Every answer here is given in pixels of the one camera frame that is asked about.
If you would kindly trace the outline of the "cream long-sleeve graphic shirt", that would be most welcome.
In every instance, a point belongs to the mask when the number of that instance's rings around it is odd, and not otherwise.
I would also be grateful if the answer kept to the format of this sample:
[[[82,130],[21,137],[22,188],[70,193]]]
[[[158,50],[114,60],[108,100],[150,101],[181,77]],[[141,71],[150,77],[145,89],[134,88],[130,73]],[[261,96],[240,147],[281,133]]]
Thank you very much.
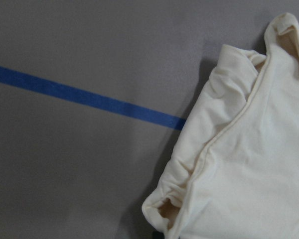
[[[223,45],[146,220],[167,239],[299,239],[299,23],[267,27],[266,54]]]

